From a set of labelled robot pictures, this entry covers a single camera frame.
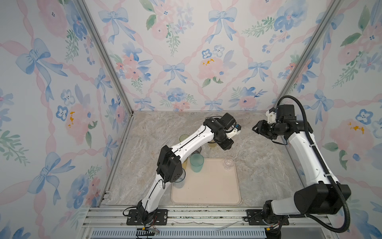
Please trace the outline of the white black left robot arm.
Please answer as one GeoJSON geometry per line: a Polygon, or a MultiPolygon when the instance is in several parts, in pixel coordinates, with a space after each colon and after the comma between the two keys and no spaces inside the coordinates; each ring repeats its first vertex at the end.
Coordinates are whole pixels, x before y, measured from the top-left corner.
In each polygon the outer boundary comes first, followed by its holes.
{"type": "Polygon", "coordinates": [[[223,116],[205,118],[203,124],[182,142],[171,147],[164,145],[157,161],[154,182],[147,195],[136,206],[142,225],[151,223],[166,189],[180,178],[182,164],[192,153],[210,141],[217,143],[223,150],[229,150],[234,144],[232,138],[240,134],[240,131],[241,125],[232,115],[226,113],[223,116]]]}

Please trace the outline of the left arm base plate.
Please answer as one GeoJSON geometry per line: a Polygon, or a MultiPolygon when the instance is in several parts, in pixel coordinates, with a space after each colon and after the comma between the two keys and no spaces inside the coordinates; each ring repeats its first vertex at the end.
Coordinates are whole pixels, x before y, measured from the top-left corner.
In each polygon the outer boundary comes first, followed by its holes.
{"type": "Polygon", "coordinates": [[[165,226],[168,221],[168,210],[157,209],[142,219],[137,209],[130,209],[127,214],[126,224],[128,226],[165,226]]]}

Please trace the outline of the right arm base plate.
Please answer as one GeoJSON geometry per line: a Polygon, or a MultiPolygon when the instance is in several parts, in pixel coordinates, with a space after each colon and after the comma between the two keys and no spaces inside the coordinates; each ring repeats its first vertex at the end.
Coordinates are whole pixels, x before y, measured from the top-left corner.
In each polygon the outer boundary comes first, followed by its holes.
{"type": "Polygon", "coordinates": [[[243,218],[250,226],[271,226],[275,227],[280,224],[284,216],[270,215],[265,216],[262,209],[248,209],[246,216],[243,218]]]}

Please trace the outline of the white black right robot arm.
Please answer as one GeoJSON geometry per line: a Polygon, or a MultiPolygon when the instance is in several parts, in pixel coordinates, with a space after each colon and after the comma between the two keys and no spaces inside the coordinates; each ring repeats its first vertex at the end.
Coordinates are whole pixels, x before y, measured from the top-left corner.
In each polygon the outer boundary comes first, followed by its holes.
{"type": "Polygon", "coordinates": [[[270,140],[282,136],[292,158],[300,163],[305,178],[305,187],[292,197],[266,201],[257,220],[274,224],[284,216],[334,215],[343,208],[341,198],[347,200],[351,190],[332,174],[316,147],[309,125],[305,126],[302,120],[287,119],[274,123],[261,120],[252,130],[270,140]]]}

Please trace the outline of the teal textured plastic glass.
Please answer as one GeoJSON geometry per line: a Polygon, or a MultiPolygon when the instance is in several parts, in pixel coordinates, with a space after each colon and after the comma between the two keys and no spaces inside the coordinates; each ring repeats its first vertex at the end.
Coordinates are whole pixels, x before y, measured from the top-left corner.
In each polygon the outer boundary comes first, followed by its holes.
{"type": "Polygon", "coordinates": [[[198,153],[193,154],[190,157],[190,164],[191,164],[192,171],[195,173],[199,173],[203,168],[204,161],[205,159],[201,154],[198,154],[198,153]]]}

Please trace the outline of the frosted clear glass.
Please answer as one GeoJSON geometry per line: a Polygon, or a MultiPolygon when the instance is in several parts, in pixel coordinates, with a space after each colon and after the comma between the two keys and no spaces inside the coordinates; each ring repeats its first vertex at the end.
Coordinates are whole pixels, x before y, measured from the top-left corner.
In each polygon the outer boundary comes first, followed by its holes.
{"type": "Polygon", "coordinates": [[[235,161],[232,157],[228,157],[224,160],[224,168],[226,170],[231,170],[235,166],[235,161]]]}

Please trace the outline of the tall blue plastic glass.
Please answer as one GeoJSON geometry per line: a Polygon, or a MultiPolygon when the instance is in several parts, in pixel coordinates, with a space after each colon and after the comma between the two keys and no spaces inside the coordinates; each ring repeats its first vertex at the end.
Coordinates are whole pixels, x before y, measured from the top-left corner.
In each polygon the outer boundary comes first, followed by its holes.
{"type": "Polygon", "coordinates": [[[175,188],[183,188],[185,185],[185,179],[186,179],[186,171],[183,169],[182,175],[173,183],[173,186],[175,188]]]}

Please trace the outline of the small green glass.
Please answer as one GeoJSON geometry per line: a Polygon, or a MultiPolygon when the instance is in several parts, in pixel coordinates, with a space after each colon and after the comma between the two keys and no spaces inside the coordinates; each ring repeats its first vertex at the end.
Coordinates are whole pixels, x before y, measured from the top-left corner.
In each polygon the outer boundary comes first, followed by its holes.
{"type": "Polygon", "coordinates": [[[179,137],[179,141],[180,141],[180,142],[183,142],[183,141],[186,140],[188,137],[189,137],[188,134],[182,134],[182,135],[179,137]]]}

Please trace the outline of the tall yellow plastic glass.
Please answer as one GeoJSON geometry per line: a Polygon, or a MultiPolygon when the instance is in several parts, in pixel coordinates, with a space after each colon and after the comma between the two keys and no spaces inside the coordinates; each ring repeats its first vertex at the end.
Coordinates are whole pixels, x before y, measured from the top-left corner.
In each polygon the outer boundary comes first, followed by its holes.
{"type": "Polygon", "coordinates": [[[188,166],[188,159],[186,159],[186,160],[182,163],[182,168],[183,168],[184,170],[186,170],[186,169],[187,169],[187,166],[188,166]]]}

